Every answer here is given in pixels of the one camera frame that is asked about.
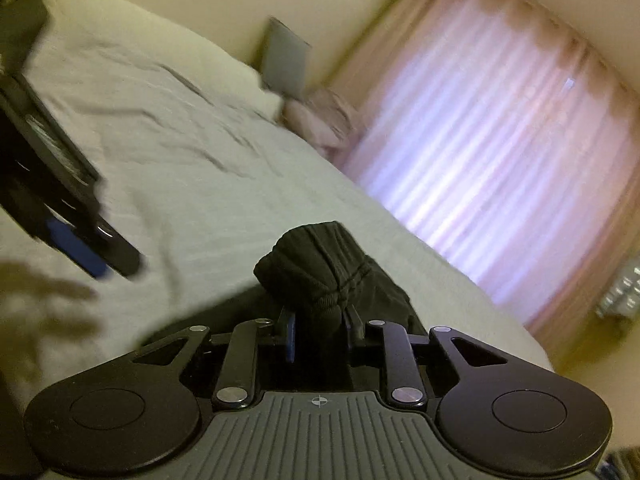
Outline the black pants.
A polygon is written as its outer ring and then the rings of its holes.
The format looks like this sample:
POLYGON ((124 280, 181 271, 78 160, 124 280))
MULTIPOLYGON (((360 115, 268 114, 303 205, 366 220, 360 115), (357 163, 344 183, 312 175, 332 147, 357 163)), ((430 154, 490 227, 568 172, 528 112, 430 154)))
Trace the black pants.
POLYGON ((254 267, 257 282, 144 338, 158 341, 192 325, 212 335, 269 318, 258 348, 259 385, 267 390, 374 389, 378 372, 366 331, 394 322, 410 335, 426 330, 407 293, 336 221, 283 234, 254 267))

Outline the striped grey bed cover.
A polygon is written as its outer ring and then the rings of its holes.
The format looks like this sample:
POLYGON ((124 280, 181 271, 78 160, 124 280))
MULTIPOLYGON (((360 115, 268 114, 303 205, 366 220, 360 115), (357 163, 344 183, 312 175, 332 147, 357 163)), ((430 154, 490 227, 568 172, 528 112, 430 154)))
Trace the striped grey bed cover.
POLYGON ((43 388, 255 284, 286 231, 338 221, 409 295, 449 325, 540 366, 544 349, 466 276, 294 133, 242 101, 54 21, 27 78, 102 174, 108 222, 144 258, 132 280, 89 278, 1 220, 1 371, 25 406, 43 388))

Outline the white pillow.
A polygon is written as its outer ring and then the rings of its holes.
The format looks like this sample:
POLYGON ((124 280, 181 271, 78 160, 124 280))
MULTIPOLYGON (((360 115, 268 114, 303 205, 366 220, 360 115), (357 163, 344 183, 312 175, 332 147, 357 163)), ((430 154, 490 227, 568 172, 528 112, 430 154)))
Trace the white pillow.
POLYGON ((174 70, 206 96, 224 94, 269 120, 283 99, 262 88, 257 70, 196 32, 127 0, 44 0, 67 35, 113 41, 174 70))

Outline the hanging grey patterned garment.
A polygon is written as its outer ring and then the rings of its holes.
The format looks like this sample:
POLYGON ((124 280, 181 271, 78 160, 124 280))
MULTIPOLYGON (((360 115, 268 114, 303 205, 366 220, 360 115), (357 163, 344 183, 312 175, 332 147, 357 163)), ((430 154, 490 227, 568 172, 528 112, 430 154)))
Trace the hanging grey patterned garment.
POLYGON ((631 263, 616 274, 612 285, 601 297, 597 309, 599 318, 633 320, 639 314, 639 265, 631 263))

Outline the pink crumpled blanket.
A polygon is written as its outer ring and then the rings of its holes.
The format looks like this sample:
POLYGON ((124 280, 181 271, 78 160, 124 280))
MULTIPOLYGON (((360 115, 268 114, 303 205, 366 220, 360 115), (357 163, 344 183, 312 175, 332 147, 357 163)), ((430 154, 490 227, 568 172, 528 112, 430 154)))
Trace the pink crumpled blanket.
POLYGON ((320 87, 301 101, 287 99, 282 124, 311 145, 321 156, 332 159, 346 150, 362 130, 358 112, 333 90, 320 87))

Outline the grey pillow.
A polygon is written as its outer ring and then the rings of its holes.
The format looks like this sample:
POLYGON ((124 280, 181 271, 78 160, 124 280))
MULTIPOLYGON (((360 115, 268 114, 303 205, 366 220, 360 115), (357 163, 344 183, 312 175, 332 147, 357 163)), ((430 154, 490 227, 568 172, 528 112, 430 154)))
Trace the grey pillow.
POLYGON ((310 50, 311 45, 307 41, 272 16, 260 61, 262 84, 280 96, 300 100, 304 93, 310 50))

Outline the pink window curtain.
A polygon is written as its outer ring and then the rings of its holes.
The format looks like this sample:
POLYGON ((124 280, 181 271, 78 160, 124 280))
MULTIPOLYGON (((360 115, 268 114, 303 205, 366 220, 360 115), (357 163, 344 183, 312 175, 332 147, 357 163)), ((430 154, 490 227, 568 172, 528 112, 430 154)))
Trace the pink window curtain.
POLYGON ((397 0, 331 82, 337 167, 553 359, 639 239, 639 98, 527 0, 397 0))

